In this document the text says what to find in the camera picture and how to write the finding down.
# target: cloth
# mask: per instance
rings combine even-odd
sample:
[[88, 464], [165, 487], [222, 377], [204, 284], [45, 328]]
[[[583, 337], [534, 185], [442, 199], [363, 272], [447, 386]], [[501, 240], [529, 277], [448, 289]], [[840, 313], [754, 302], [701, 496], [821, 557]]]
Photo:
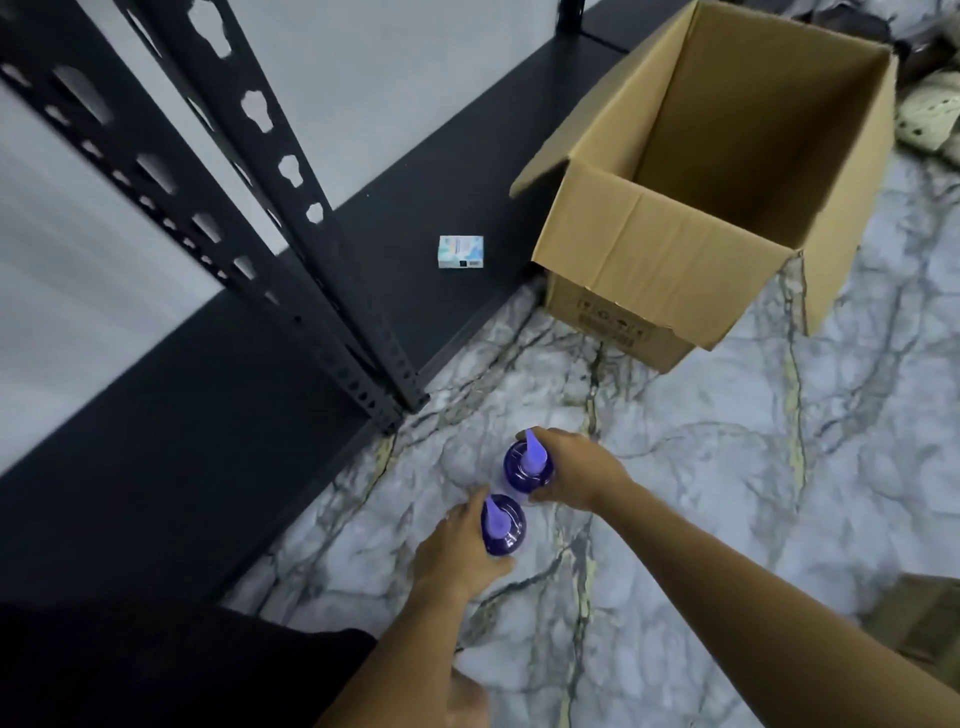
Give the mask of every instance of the cloth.
[[308, 728], [375, 645], [202, 605], [0, 605], [0, 726]]

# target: floor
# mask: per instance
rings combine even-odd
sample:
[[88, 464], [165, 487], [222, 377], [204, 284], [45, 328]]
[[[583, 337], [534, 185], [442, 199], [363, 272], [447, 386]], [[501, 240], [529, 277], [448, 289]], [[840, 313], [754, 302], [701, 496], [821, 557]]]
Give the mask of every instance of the floor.
[[[226, 604], [378, 634], [417, 544], [513, 433], [598, 438], [693, 522], [854, 619], [900, 571], [960, 576], [960, 177], [891, 158], [849, 284], [817, 335], [796, 271], [714, 352], [658, 376], [519, 292], [429, 407], [337, 478]], [[493, 725], [751, 726], [756, 719], [603, 522], [529, 512], [515, 572], [472, 605], [457, 666]]]

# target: open cardboard box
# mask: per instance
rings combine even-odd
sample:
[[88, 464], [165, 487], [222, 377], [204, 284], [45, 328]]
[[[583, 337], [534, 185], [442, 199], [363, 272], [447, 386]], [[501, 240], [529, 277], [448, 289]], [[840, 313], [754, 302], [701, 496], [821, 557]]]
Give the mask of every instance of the open cardboard box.
[[693, 2], [610, 71], [511, 196], [565, 164], [533, 259], [547, 309], [666, 372], [798, 256], [821, 324], [893, 146], [881, 45]]

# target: purple bottle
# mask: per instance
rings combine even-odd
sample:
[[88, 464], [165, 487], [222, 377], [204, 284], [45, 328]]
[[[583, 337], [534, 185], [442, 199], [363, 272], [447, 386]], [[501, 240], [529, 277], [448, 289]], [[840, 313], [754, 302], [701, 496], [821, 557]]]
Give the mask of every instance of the purple bottle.
[[528, 496], [540, 486], [550, 482], [553, 476], [553, 461], [533, 430], [527, 430], [526, 441], [510, 445], [503, 457], [503, 472], [507, 482]]
[[490, 556], [513, 553], [527, 535], [527, 518], [510, 496], [487, 496], [480, 514], [480, 531]]

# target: purple pump cap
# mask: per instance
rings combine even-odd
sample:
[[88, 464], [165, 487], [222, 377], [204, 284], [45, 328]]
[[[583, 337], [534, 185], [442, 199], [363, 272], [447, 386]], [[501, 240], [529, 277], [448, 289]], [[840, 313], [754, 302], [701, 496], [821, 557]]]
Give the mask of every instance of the purple pump cap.
[[539, 475], [546, 468], [546, 449], [532, 429], [527, 430], [527, 450], [520, 456], [520, 467], [528, 475]]
[[487, 533], [492, 539], [506, 538], [513, 527], [510, 516], [500, 510], [493, 498], [487, 496]]

